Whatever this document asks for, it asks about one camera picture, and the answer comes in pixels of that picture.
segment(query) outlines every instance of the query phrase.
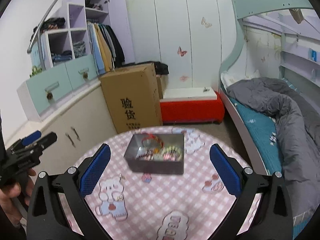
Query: purple wardrobe door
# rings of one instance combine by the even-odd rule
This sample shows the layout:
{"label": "purple wardrobe door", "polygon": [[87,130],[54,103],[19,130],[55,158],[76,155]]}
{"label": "purple wardrobe door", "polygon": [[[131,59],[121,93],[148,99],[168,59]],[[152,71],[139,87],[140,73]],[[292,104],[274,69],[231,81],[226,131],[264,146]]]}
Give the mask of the purple wardrobe door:
{"label": "purple wardrobe door", "polygon": [[110,25],[124,52],[125,63],[135,62],[128,11],[125,0],[110,0],[108,3]]}

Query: drawer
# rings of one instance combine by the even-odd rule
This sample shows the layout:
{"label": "drawer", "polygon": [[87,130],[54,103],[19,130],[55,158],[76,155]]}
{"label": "drawer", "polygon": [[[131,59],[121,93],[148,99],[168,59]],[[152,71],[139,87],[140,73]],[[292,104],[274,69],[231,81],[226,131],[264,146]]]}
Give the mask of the drawer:
{"label": "drawer", "polygon": [[97,76],[93,55],[70,60],[66,62],[66,67],[73,90]]}
{"label": "drawer", "polygon": [[[38,114],[72,91],[64,63],[30,78],[26,83]],[[52,93],[51,100],[47,99],[47,91]]]}

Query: blue gripper pad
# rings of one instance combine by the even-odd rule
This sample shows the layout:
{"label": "blue gripper pad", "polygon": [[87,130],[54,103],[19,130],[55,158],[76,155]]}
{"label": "blue gripper pad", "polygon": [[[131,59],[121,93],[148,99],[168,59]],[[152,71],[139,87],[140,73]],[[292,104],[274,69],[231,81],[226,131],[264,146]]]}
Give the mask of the blue gripper pad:
{"label": "blue gripper pad", "polygon": [[229,194],[239,197],[241,195],[240,178],[228,160],[215,145],[211,146],[210,160],[218,172],[223,184],[226,186]]}
{"label": "blue gripper pad", "polygon": [[90,195],[97,185],[103,171],[108,165],[111,158],[111,150],[108,145],[105,145],[96,155],[87,170],[80,179],[80,195],[85,197]]}
{"label": "blue gripper pad", "polygon": [[40,131],[35,131],[34,133],[28,135],[27,137],[25,137],[22,140],[22,145],[23,146],[28,146],[31,143],[35,142],[36,140],[38,140],[41,137],[41,132]]}

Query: bed frame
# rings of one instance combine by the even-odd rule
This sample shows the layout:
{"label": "bed frame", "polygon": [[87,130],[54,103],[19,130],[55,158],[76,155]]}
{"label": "bed frame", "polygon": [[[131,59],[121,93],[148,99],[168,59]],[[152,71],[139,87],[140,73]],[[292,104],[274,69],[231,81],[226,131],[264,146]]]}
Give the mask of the bed frame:
{"label": "bed frame", "polygon": [[[236,44],[229,57],[226,58],[226,60],[221,64],[219,71],[220,78],[221,73],[223,71],[227,71],[240,56],[244,45],[243,25],[254,26],[255,28],[267,30],[273,33],[280,33],[282,30],[281,25],[284,26],[284,24],[280,21],[274,21],[274,19],[270,19],[270,17],[259,16],[258,18],[255,15],[290,8],[313,9],[313,6],[308,0],[232,0],[232,4],[236,19]],[[241,136],[245,149],[247,150],[248,156],[250,158],[252,167],[258,174],[267,174],[267,170],[260,156],[260,153],[256,148],[235,106],[226,95],[220,78],[219,94]]]}

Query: gray comforter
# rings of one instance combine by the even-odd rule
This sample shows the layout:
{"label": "gray comforter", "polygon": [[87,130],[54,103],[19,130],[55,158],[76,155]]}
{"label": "gray comforter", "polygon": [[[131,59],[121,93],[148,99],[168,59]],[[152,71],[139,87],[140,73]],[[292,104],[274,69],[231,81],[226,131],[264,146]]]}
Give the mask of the gray comforter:
{"label": "gray comforter", "polygon": [[276,118],[283,154],[282,173],[289,191],[294,224],[313,215],[320,203],[320,116],[282,80],[240,80],[229,96],[257,112]]}

